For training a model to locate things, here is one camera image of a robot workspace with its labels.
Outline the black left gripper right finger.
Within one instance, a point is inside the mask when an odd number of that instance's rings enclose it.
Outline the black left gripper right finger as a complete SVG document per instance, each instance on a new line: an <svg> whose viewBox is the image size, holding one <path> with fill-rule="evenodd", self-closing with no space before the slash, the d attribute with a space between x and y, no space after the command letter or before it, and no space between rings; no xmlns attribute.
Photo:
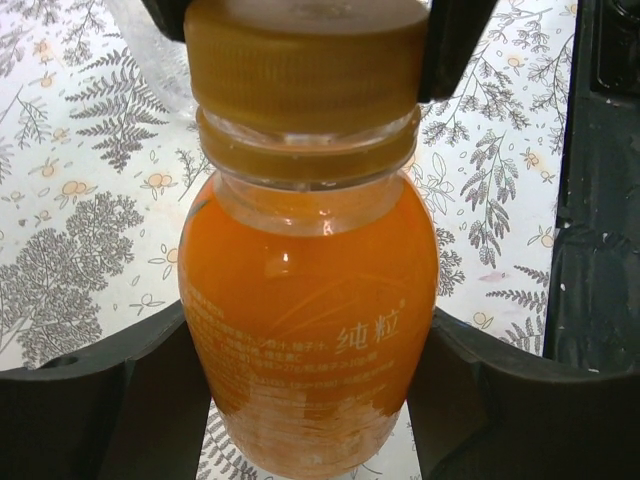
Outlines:
<svg viewBox="0 0 640 480"><path fill-rule="evenodd" d="M636 479L639 375L532 355L437 312L408 407L425 479Z"/></svg>

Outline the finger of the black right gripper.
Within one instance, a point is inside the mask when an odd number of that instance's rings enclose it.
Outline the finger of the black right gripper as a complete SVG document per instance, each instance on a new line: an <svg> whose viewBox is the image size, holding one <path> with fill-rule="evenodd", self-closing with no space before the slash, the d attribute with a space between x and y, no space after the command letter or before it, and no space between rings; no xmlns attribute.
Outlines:
<svg viewBox="0 0 640 480"><path fill-rule="evenodd" d="M191 0L142 0L160 33L173 42L185 42L184 19Z"/></svg>
<svg viewBox="0 0 640 480"><path fill-rule="evenodd" d="M490 21L497 0L433 0L418 102L449 99Z"/></svg>

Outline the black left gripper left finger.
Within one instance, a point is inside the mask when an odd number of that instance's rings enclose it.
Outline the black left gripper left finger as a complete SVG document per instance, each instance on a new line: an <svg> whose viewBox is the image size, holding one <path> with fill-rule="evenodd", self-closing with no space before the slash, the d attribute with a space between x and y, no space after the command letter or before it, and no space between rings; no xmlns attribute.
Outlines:
<svg viewBox="0 0 640 480"><path fill-rule="evenodd" d="M4 479L193 479L211 396L182 306L1 374Z"/></svg>

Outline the blue label water bottle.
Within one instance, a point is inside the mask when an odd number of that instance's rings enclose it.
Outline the blue label water bottle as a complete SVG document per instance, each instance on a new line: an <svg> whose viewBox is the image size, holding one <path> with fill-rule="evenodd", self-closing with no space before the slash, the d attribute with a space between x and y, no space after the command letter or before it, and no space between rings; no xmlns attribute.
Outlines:
<svg viewBox="0 0 640 480"><path fill-rule="evenodd" d="M113 0L106 5L152 92L170 112L192 117L197 104L186 45L160 33L142 0Z"/></svg>

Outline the orange bottle cap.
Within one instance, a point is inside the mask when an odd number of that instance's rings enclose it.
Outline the orange bottle cap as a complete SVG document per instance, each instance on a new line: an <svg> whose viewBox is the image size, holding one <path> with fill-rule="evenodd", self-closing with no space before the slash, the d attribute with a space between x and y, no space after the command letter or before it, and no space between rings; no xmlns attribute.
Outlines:
<svg viewBox="0 0 640 480"><path fill-rule="evenodd" d="M417 104L418 1L194 1L184 36L197 103L253 129L374 128Z"/></svg>

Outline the orange juice bottle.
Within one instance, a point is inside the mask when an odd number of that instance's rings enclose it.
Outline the orange juice bottle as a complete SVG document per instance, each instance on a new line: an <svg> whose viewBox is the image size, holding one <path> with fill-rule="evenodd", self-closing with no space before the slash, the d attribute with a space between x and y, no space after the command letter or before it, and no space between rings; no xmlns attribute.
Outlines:
<svg viewBox="0 0 640 480"><path fill-rule="evenodd" d="M419 115L338 133L197 122L215 172L178 281L213 400L261 468L341 475L388 438L431 325L437 241L403 171Z"/></svg>

